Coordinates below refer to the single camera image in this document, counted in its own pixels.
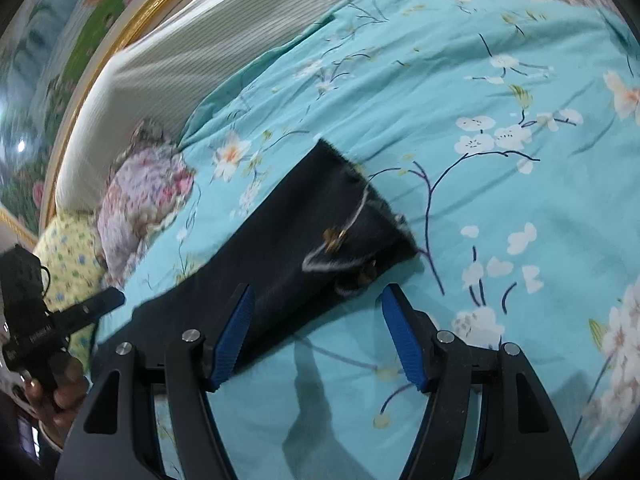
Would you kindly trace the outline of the person's left hand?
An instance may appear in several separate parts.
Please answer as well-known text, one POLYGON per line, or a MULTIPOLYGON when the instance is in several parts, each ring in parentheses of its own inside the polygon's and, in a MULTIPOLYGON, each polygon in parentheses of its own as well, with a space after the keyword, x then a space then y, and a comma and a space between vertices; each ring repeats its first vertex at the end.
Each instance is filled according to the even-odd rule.
POLYGON ((57 448, 62 448, 86 398, 89 382, 81 362, 68 353, 56 356, 54 362, 65 365, 62 373, 54 375, 56 389, 47 394, 40 382, 32 378, 25 382, 25 394, 44 434, 57 448))

